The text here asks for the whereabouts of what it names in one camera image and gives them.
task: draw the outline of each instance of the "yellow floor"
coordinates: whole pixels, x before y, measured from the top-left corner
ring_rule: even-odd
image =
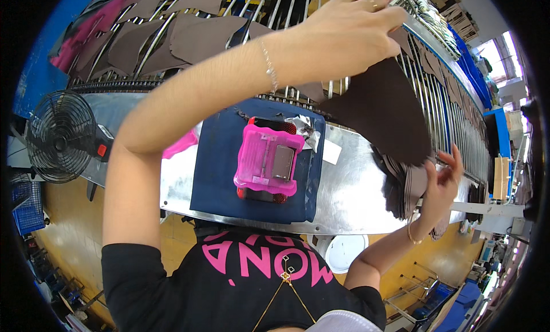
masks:
[[[46,184],[45,211],[50,217],[50,225],[34,232],[38,244],[45,247],[48,256],[55,266],[70,279],[77,278],[84,284],[84,295],[95,296],[103,289],[101,279],[101,228],[103,189],[98,187],[93,202],[86,198],[87,181],[78,178],[66,184]],[[414,265],[418,262],[431,268],[439,274],[444,283],[459,286],[470,271],[471,263],[478,257],[483,239],[470,244],[471,235],[461,235],[457,232],[459,224],[449,226],[443,238],[432,242],[429,238],[415,247],[405,257],[398,261],[382,276],[381,295],[388,298],[399,292],[400,287],[409,288],[411,284],[400,278],[403,274],[409,278],[413,275],[425,279],[428,276],[424,270]],[[170,275],[177,267],[189,249],[195,243],[193,227],[182,223],[181,217],[171,215],[161,225],[162,263]],[[384,235],[369,235],[370,243]],[[345,275],[336,275],[343,282]],[[409,295],[395,301],[400,308],[413,304],[415,299]],[[395,311],[387,308],[388,316]],[[91,309],[106,322],[113,324],[109,312],[100,304],[94,303]]]

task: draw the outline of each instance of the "black fan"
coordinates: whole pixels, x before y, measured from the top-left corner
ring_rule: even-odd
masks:
[[[32,167],[58,184],[77,178],[92,157],[106,162],[113,141],[84,98],[72,91],[50,93],[38,103],[26,139]]]

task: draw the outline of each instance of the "bracelet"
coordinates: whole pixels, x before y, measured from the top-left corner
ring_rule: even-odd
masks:
[[[409,224],[407,224],[407,235],[409,236],[409,240],[410,242],[412,242],[413,245],[420,245],[422,243],[422,240],[415,240],[413,238],[413,236],[411,235],[411,224],[413,223],[412,221],[412,217],[411,217],[411,220],[409,222]]]
[[[271,62],[270,55],[267,53],[267,49],[264,46],[264,42],[260,41],[260,45],[262,46],[262,53],[264,54],[264,58],[266,59],[267,64],[267,71],[266,74],[270,76],[271,78],[271,91],[275,93],[277,89],[279,88],[279,81],[277,80],[277,74],[275,73],[275,68],[273,68],[273,63]]]

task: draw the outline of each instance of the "hand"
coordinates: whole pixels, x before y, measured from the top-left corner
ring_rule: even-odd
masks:
[[[430,161],[424,166],[428,174],[428,187],[422,204],[421,220],[434,227],[437,222],[447,216],[450,206],[458,193],[458,184],[464,168],[462,157],[457,145],[453,144],[451,156],[448,153],[438,152],[439,158],[447,163],[447,167],[437,172]]]
[[[388,32],[405,21],[406,11],[384,9],[387,3],[331,0],[305,22],[262,37],[280,86],[352,76],[396,56],[399,45]]]

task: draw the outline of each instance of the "cable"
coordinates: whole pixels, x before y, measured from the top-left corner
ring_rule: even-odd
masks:
[[[16,151],[13,152],[12,154],[8,155],[6,158],[9,158],[9,157],[11,157],[12,155],[14,155],[14,154],[16,154],[16,153],[18,153],[18,152],[20,152],[20,151],[22,151],[22,150],[26,150],[26,149],[27,149],[27,148],[25,147],[25,148],[22,148],[22,149],[20,149],[20,150],[16,150]]]

